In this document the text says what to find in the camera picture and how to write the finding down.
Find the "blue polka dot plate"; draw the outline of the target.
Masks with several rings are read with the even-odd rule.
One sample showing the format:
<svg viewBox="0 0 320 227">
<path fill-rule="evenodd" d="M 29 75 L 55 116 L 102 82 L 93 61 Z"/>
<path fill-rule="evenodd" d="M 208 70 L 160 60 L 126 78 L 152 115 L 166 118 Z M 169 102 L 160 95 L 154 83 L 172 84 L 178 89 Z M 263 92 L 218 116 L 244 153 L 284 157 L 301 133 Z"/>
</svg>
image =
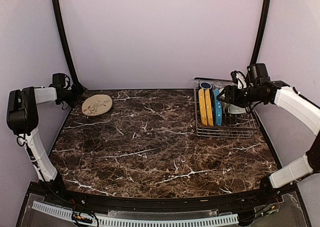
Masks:
<svg viewBox="0 0 320 227">
<path fill-rule="evenodd" d="M 219 89 L 215 88 L 213 90 L 213 100 L 214 100 L 214 118 L 215 118 L 215 126 L 221 126 L 222 125 L 222 104 L 217 99 L 217 96 L 219 95 L 220 91 Z"/>
</svg>

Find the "beige bird pattern plate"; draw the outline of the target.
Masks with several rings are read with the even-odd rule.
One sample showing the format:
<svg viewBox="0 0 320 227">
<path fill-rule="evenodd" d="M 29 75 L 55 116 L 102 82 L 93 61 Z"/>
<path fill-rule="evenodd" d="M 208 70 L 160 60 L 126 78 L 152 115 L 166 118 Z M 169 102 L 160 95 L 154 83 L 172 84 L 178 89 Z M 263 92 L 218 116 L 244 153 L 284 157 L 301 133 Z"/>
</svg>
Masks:
<svg viewBox="0 0 320 227">
<path fill-rule="evenodd" d="M 113 100 L 109 95 L 95 94 L 83 102 L 81 110 L 84 115 L 95 117 L 107 113 L 112 105 Z"/>
</svg>

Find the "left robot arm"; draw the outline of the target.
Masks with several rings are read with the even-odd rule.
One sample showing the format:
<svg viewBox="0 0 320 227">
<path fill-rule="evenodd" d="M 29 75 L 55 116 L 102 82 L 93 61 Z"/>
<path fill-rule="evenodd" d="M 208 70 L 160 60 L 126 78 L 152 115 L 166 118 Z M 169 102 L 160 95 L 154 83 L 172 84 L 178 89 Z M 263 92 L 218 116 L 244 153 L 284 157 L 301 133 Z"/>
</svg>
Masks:
<svg viewBox="0 0 320 227">
<path fill-rule="evenodd" d="M 65 190 L 64 181 L 43 146 L 38 128 L 38 105 L 55 102 L 57 105 L 66 103 L 73 108 L 82 93 L 75 85 L 62 87 L 60 84 L 31 86 L 9 93 L 7 126 L 16 136 L 17 144 L 25 149 L 38 179 L 52 189 L 50 195 L 60 205 L 67 205 L 71 195 Z"/>
</svg>

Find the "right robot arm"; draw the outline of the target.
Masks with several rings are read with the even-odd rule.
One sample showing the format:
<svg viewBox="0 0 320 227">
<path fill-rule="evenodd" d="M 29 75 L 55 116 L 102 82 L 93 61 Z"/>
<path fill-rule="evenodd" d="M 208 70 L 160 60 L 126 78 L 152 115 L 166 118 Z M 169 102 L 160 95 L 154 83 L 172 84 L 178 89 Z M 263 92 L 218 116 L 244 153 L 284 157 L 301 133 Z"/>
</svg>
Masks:
<svg viewBox="0 0 320 227">
<path fill-rule="evenodd" d="M 242 89 L 227 85 L 216 99 L 241 108 L 255 102 L 276 105 L 293 115 L 315 136 L 310 149 L 303 156 L 261 180 L 260 189 L 255 192 L 258 203 L 266 204 L 274 197 L 275 190 L 320 172 L 320 107 L 303 97 L 295 87 L 280 80 Z"/>
</svg>

